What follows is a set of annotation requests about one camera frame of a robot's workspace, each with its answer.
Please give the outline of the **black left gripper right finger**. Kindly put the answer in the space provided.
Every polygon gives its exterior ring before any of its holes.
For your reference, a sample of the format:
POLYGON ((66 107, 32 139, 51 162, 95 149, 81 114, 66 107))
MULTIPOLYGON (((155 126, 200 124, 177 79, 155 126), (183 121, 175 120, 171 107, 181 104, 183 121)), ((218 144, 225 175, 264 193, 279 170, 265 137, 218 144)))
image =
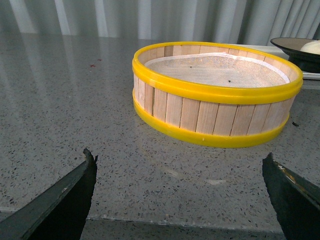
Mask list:
POLYGON ((287 240, 320 238, 320 188, 282 164, 269 153, 262 175, 271 204, 287 240))

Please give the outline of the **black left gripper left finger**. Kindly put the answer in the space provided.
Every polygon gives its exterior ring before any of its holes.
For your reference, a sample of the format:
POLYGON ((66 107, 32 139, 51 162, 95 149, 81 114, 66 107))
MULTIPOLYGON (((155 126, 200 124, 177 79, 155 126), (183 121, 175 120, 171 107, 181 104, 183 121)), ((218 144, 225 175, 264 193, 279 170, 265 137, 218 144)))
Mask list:
POLYGON ((97 177, 97 156, 85 161, 0 223, 2 240, 79 240, 97 177))

